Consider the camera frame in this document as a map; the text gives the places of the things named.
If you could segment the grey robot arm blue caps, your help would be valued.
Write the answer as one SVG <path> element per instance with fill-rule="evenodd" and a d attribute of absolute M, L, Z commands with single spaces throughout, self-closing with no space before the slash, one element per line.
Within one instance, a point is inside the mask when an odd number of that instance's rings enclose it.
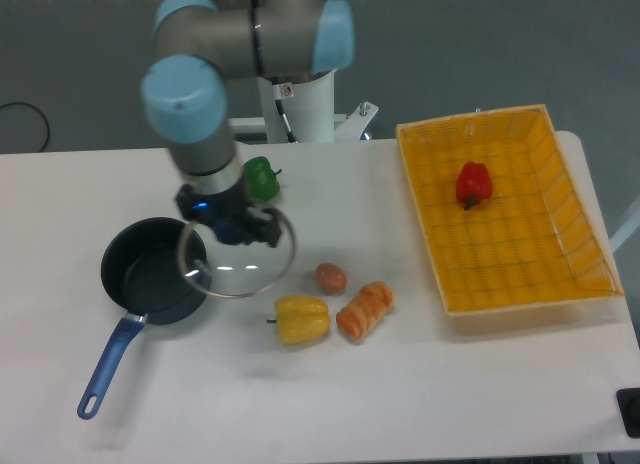
<path fill-rule="evenodd" d="M 345 0 L 164 0 L 155 16 L 156 60 L 141 82 L 146 119 L 183 179 L 182 217 L 224 244 L 277 247 L 281 219 L 257 204 L 228 119 L 229 80 L 315 77 L 355 55 Z"/>

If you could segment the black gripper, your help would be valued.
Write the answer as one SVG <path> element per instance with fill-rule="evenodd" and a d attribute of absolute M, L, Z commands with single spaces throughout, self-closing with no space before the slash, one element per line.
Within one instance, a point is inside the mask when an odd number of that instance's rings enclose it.
<path fill-rule="evenodd" d="M 273 207 L 249 206 L 248 185 L 240 179 L 229 189 L 216 194 L 199 194 L 195 187 L 183 184 L 175 202 L 187 221 L 211 229 L 222 244 L 264 243 L 277 247 L 281 227 L 277 210 Z M 248 213 L 249 231 L 246 229 Z"/>

